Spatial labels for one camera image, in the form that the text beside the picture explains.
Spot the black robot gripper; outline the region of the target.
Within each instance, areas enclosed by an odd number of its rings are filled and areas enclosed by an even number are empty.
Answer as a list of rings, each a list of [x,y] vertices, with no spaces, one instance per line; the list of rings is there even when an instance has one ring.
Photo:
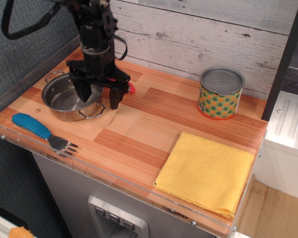
[[[111,109],[118,109],[128,87],[130,76],[116,67],[116,57],[112,49],[82,48],[81,50],[83,60],[67,62],[69,74],[79,98],[87,102],[91,96],[92,84],[108,87],[110,88]]]

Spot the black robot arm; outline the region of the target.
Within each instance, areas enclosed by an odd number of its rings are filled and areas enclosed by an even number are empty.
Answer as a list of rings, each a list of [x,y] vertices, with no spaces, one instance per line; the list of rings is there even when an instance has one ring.
[[[110,105],[117,109],[129,91],[130,76],[121,71],[115,61],[114,41],[125,43],[117,36],[117,19],[113,17],[107,0],[57,0],[67,7],[79,31],[82,60],[67,62],[69,75],[78,96],[87,101],[92,85],[110,89]]]

